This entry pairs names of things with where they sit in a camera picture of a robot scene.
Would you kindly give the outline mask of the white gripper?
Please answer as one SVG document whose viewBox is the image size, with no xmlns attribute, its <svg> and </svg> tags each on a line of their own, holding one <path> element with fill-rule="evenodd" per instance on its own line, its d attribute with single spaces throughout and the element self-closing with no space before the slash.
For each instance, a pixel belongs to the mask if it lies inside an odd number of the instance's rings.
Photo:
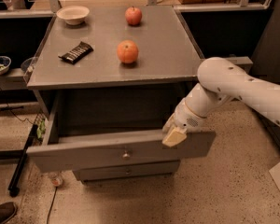
<svg viewBox="0 0 280 224">
<path fill-rule="evenodd" d="M 187 106 L 186 99 L 183 99 L 162 127 L 162 143 L 168 147 L 180 144 L 187 138 L 186 133 L 199 132 L 203 122 L 204 118 L 194 114 Z"/>
</svg>

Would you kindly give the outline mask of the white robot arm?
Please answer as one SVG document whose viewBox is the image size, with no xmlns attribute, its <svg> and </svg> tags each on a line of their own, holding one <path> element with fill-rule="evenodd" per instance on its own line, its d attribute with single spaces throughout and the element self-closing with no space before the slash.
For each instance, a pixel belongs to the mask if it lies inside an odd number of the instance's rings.
<svg viewBox="0 0 280 224">
<path fill-rule="evenodd" d="M 198 83 L 164 124 L 162 143 L 173 147 L 198 132 L 208 114 L 235 98 L 280 127 L 280 85 L 250 76 L 232 62 L 215 57 L 200 64 Z"/>
</svg>

